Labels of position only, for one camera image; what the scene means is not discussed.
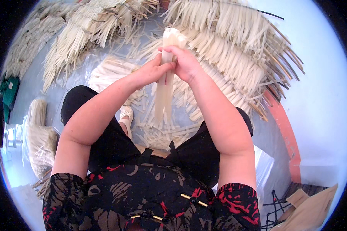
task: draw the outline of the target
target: foot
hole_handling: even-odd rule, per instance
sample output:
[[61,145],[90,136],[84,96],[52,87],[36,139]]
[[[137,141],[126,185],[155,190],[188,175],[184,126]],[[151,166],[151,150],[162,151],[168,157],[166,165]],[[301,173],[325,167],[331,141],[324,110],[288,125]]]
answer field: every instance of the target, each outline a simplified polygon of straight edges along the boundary
[[[129,119],[129,117],[128,116],[124,116],[124,117],[122,117],[122,119]],[[126,125],[124,123],[122,123],[122,122],[119,122],[119,124],[122,127],[122,130],[125,132],[126,136],[128,136]]]
[[122,130],[125,132],[126,136],[132,139],[131,122],[134,117],[134,112],[132,111],[132,108],[129,106],[122,106],[120,110],[121,114],[120,120],[118,122],[122,127]]

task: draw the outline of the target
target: orange wall trim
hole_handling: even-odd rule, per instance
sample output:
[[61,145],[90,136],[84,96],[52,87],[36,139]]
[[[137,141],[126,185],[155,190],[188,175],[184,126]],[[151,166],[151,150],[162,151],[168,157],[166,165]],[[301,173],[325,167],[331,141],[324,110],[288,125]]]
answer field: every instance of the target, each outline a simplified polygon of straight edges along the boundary
[[272,106],[269,106],[270,113],[278,125],[280,132],[283,136],[285,146],[288,150],[289,155],[289,170],[291,172],[291,180],[295,183],[301,183],[301,171],[299,165],[301,163],[301,156],[299,155],[298,145],[296,137],[294,136],[291,123],[289,122],[288,116],[281,104],[279,104],[269,92],[264,94]]

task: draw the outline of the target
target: green cloth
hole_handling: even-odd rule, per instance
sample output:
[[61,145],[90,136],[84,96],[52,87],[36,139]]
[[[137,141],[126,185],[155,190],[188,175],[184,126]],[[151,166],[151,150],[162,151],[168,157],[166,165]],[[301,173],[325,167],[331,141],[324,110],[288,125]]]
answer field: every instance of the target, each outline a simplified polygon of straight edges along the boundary
[[4,79],[0,84],[0,94],[3,96],[4,119],[6,123],[9,122],[10,110],[13,110],[14,108],[14,102],[17,96],[18,88],[18,77],[10,77],[7,80]]

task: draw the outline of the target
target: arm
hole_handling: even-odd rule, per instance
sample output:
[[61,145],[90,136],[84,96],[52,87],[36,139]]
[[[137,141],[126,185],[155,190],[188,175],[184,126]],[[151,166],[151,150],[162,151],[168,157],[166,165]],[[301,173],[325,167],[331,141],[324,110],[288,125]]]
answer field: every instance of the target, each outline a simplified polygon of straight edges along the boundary
[[102,135],[127,98],[143,86],[157,81],[174,63],[161,65],[161,54],[138,71],[119,79],[81,106],[60,136],[51,175],[71,173],[86,177],[90,147]]
[[177,56],[175,72],[193,90],[213,143],[220,152],[218,188],[236,182],[255,189],[254,148],[242,116],[189,51],[175,46],[164,50]]

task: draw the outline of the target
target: woman's left hand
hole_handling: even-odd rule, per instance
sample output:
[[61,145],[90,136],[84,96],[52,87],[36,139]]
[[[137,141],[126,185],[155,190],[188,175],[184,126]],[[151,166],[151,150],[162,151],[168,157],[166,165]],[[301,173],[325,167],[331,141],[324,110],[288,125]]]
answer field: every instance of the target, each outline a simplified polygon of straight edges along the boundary
[[164,73],[171,69],[175,69],[175,62],[168,62],[161,65],[161,58],[162,53],[157,54],[153,60],[147,62],[139,70],[130,75],[134,78],[136,90],[158,81]]

